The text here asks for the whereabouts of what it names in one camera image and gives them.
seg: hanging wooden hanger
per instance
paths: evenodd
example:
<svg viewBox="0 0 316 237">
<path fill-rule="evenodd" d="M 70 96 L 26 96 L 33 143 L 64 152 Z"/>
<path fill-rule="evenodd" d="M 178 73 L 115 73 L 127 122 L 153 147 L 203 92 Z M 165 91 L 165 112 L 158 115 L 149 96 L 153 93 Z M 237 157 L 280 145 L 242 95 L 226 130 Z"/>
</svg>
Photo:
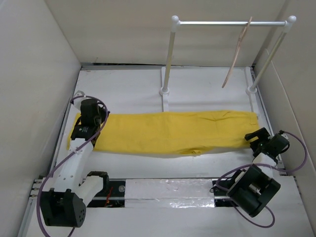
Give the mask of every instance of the hanging wooden hanger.
<svg viewBox="0 0 316 237">
<path fill-rule="evenodd" d="M 229 77 L 231 76 L 232 74 L 232 71 L 233 71 L 233 68 L 235 66 L 235 63 L 236 63 L 236 60 L 237 60 L 237 57 L 238 57 L 238 54 L 239 54 L 239 51 L 240 51 L 240 47 L 241 47 L 241 42 L 243 40 L 243 38 L 245 37 L 248 29 L 249 29 L 249 26 L 250 26 L 250 22 L 252 21 L 252 17 L 250 17 L 249 21 L 248 21 L 248 24 L 242 29 L 240 35 L 239 35 L 239 38 L 238 38 L 238 43 L 237 43 L 237 47 L 236 47 L 236 51 L 235 51 L 235 55 L 234 55 L 234 60 L 233 60 L 233 63 L 231 65 L 231 67 L 229 68 L 229 71 L 227 73 L 227 76 L 225 78 L 225 81 L 222 85 L 222 88 L 224 88 L 224 86 L 226 85 Z"/>
</svg>

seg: white wall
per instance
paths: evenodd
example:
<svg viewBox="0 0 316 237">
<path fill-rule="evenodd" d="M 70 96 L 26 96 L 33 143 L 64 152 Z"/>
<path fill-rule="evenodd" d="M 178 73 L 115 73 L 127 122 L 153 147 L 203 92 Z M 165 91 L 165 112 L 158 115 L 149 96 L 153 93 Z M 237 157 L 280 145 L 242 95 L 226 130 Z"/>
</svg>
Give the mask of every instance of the white wall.
<svg viewBox="0 0 316 237">
<path fill-rule="evenodd" d="M 80 64 L 43 0 L 0 0 L 0 236 L 47 170 Z"/>
<path fill-rule="evenodd" d="M 171 16 L 180 20 L 274 20 L 284 0 L 45 0 L 81 62 L 165 64 Z M 185 27 L 173 64 L 230 66 L 240 27 Z M 251 66 L 269 28 L 251 27 L 237 66 Z"/>
<path fill-rule="evenodd" d="M 306 167 L 295 173 L 310 221 L 316 231 L 316 23 L 314 0 L 288 0 L 283 18 L 296 15 L 297 22 L 259 83 L 268 114 L 275 131 L 289 130 L 304 138 L 310 159 Z M 272 41 L 263 50 L 256 72 L 271 51 Z M 303 150 L 292 140 L 291 149 L 283 156 L 287 168 L 294 168 L 303 158 Z"/>
</svg>

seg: screw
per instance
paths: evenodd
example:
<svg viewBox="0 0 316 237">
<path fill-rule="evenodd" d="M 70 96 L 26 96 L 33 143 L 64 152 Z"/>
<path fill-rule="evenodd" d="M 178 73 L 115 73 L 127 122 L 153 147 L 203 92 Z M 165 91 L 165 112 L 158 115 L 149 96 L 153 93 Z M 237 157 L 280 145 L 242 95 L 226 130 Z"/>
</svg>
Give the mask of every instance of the screw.
<svg viewBox="0 0 316 237">
<path fill-rule="evenodd" d="M 119 186 L 118 191 L 121 193 L 125 192 L 125 186 L 124 185 Z"/>
</svg>

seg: yellow fabric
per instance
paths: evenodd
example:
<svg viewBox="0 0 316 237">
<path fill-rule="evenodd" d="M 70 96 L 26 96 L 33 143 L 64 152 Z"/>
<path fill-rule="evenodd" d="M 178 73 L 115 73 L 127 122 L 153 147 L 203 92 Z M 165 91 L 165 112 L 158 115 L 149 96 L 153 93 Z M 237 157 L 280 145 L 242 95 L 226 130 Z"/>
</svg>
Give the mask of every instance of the yellow fabric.
<svg viewBox="0 0 316 237">
<path fill-rule="evenodd" d="M 251 112 L 206 111 L 110 114 L 95 151 L 134 154 L 201 154 L 217 147 L 249 146 L 259 129 Z"/>
</svg>

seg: vertical pole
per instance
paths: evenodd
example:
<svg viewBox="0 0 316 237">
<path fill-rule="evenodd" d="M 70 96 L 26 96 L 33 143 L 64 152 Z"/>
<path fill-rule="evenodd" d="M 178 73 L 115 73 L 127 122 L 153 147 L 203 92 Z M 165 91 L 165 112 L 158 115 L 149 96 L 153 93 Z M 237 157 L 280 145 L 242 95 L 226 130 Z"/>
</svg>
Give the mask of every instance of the vertical pole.
<svg viewBox="0 0 316 237">
<path fill-rule="evenodd" d="M 172 51 L 173 51 L 173 45 L 174 45 L 174 38 L 176 35 L 177 27 L 180 25 L 179 17 L 173 16 L 171 18 L 172 20 L 172 27 L 170 32 L 170 39 L 169 39 L 169 48 L 168 48 L 168 56 L 167 56 L 167 63 L 166 63 L 166 70 L 164 74 L 164 82 L 163 86 L 160 89 L 160 94 L 169 94 L 169 75 L 170 75 L 170 68 L 171 68 L 171 59 L 172 59 Z"/>
<path fill-rule="evenodd" d="M 288 17 L 286 24 L 284 26 L 283 31 L 281 32 L 280 36 L 278 37 L 278 39 L 276 40 L 276 43 L 274 44 L 270 55 L 268 56 L 268 58 L 266 59 L 262 69 L 260 70 L 258 76 L 256 77 L 256 80 L 253 82 L 252 86 L 248 87 L 246 90 L 246 93 L 256 93 L 257 90 L 257 85 L 263 75 L 263 73 L 266 71 L 266 69 L 268 68 L 269 64 L 271 63 L 274 55 L 277 52 L 277 49 L 279 48 L 279 46 L 281 45 L 282 41 L 284 40 L 286 34 L 290 31 L 292 25 L 294 24 L 294 22 L 296 21 L 296 17 L 295 16 L 290 16 Z"/>
</svg>

